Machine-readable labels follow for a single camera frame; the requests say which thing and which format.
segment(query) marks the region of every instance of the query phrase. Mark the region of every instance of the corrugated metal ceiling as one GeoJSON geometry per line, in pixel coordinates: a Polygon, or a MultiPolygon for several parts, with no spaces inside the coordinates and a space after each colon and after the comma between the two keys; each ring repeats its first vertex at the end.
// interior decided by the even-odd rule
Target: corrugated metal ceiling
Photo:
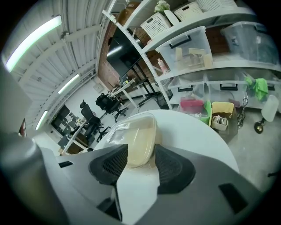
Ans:
{"type": "Polygon", "coordinates": [[[52,116],[63,99],[95,75],[102,10],[110,0],[42,0],[25,15],[2,52],[7,62],[19,44],[35,29],[60,15],[62,24],[33,44],[21,57],[12,76],[19,82],[32,105],[26,127],[35,128],[44,110],[52,116]],[[67,90],[58,91],[76,74],[80,79],[67,90]]]}

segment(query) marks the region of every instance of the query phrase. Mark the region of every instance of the ceiling light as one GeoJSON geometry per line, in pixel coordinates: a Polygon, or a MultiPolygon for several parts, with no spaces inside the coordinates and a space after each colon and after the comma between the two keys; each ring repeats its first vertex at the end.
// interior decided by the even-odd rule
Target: ceiling light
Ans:
{"type": "Polygon", "coordinates": [[[69,82],[67,82],[62,88],[61,90],[58,91],[58,93],[60,94],[61,92],[63,92],[64,89],[67,88],[68,85],[70,85],[74,80],[76,80],[79,77],[79,74],[77,74],[75,77],[73,77],[69,82]]]}
{"type": "Polygon", "coordinates": [[[37,28],[35,31],[33,31],[13,52],[8,62],[6,63],[7,70],[11,72],[19,59],[30,48],[30,46],[32,46],[44,34],[48,33],[50,30],[54,29],[60,24],[61,16],[56,16],[55,18],[49,20],[48,22],[37,28]]]}
{"type": "Polygon", "coordinates": [[[38,122],[38,124],[37,124],[35,130],[38,130],[38,129],[39,129],[39,127],[40,127],[42,121],[44,120],[45,116],[47,115],[47,113],[48,113],[48,111],[45,110],[44,113],[43,113],[43,115],[41,116],[41,119],[39,120],[39,122],[38,122]]]}
{"type": "Polygon", "coordinates": [[[110,52],[108,52],[107,54],[107,57],[118,52],[119,50],[121,50],[122,46],[119,46],[119,47],[116,47],[116,48],[113,48],[110,52]]]}

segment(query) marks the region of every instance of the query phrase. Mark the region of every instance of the television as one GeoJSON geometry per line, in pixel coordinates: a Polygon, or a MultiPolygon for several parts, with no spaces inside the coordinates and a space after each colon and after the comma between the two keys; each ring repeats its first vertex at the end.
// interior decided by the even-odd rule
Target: television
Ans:
{"type": "MultiPolygon", "coordinates": [[[[134,39],[141,48],[144,47],[136,36],[134,39]]],[[[110,47],[107,54],[107,61],[119,74],[120,81],[123,83],[123,77],[141,59],[141,55],[118,27],[113,37],[109,39],[108,44],[110,44],[110,47]]]]}

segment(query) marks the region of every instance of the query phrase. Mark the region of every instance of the white small basket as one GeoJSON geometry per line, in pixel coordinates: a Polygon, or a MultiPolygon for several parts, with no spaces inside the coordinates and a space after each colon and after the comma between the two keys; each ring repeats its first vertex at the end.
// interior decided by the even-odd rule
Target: white small basket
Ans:
{"type": "Polygon", "coordinates": [[[184,21],[194,14],[203,13],[196,2],[189,3],[182,8],[174,11],[174,14],[181,20],[184,21]]]}
{"type": "Polygon", "coordinates": [[[237,7],[233,0],[196,0],[203,12],[219,8],[237,7]]]}
{"type": "Polygon", "coordinates": [[[153,39],[157,34],[171,27],[169,21],[159,12],[152,15],[140,26],[153,39]]]}

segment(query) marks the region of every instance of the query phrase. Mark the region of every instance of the cardboard box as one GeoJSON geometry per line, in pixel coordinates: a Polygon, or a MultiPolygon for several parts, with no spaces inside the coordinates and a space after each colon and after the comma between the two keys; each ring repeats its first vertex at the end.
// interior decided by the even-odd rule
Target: cardboard box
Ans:
{"type": "Polygon", "coordinates": [[[125,25],[131,14],[135,11],[135,9],[138,7],[140,2],[130,2],[126,9],[123,9],[117,18],[117,22],[119,22],[122,25],[125,25]]]}

